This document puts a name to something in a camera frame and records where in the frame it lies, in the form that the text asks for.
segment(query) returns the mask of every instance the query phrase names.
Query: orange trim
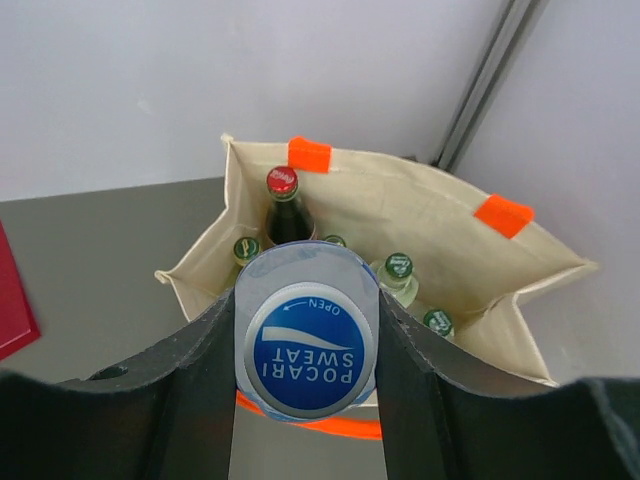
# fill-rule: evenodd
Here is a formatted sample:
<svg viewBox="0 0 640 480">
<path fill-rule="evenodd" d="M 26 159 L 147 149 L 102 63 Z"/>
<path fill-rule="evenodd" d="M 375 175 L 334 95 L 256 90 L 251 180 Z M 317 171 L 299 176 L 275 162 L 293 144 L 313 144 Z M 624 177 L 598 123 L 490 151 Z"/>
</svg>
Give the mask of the orange trim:
<svg viewBox="0 0 640 480">
<path fill-rule="evenodd" d="M 505 237 L 513 238 L 533 221 L 535 211 L 494 193 L 474 216 Z"/>
<path fill-rule="evenodd" d="M 289 166 L 314 173 L 329 173 L 331 145 L 310 142 L 302 137 L 289 141 Z"/>
<path fill-rule="evenodd" d="M 236 391 L 236 402 L 243 408 L 258 415 L 265 416 L 262 410 L 244 396 L 239 390 Z M 331 417 L 325 420 L 309 423 L 291 423 L 290 425 L 315 430 L 316 432 L 328 433 L 329 435 L 339 435 L 341 437 L 357 438 L 359 440 L 382 440 L 382 429 L 378 420 L 355 420 L 344 417 Z"/>
</svg>

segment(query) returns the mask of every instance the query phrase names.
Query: red object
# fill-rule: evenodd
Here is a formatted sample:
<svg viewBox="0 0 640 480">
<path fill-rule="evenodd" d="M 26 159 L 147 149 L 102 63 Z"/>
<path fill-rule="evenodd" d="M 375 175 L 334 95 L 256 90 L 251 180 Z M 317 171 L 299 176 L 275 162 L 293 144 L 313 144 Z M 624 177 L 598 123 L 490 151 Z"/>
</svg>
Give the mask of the red object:
<svg viewBox="0 0 640 480">
<path fill-rule="evenodd" d="M 0 222 L 0 360 L 40 338 Z"/>
<path fill-rule="evenodd" d="M 293 192 L 298 186 L 298 175 L 291 167 L 276 167 L 267 175 L 267 187 L 277 195 Z"/>
</svg>

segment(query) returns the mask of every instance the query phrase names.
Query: red bottle cap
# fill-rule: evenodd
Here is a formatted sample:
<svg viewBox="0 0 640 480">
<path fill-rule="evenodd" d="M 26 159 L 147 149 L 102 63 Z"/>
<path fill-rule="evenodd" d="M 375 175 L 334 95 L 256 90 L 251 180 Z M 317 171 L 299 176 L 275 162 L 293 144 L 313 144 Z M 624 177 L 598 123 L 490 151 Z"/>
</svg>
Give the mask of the red bottle cap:
<svg viewBox="0 0 640 480">
<path fill-rule="evenodd" d="M 278 197 L 288 197 L 298 188 L 298 175 L 291 167 L 275 167 L 267 174 L 267 188 Z"/>
</svg>

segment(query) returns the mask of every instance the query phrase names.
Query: white wall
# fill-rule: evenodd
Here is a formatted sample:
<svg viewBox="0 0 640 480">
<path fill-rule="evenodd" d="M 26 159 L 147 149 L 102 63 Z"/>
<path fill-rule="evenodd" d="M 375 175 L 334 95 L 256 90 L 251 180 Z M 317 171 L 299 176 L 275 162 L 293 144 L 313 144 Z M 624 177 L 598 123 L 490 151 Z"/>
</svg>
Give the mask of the white wall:
<svg viewBox="0 0 640 480">
<path fill-rule="evenodd" d="M 223 174 L 219 138 L 433 154 L 502 0 L 8 0 L 0 201 Z"/>
<path fill-rule="evenodd" d="M 457 174 L 602 271 L 525 307 L 560 380 L 640 375 L 640 2 L 549 2 Z"/>
</svg>

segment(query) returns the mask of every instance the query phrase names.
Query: red folder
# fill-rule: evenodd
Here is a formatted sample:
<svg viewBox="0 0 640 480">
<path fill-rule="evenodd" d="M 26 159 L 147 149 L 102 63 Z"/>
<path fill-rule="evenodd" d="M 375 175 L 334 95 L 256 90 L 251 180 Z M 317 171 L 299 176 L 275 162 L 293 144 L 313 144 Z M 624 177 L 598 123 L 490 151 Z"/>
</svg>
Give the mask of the red folder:
<svg viewBox="0 0 640 480">
<path fill-rule="evenodd" d="M 0 360 L 40 337 L 0 222 Z"/>
</svg>

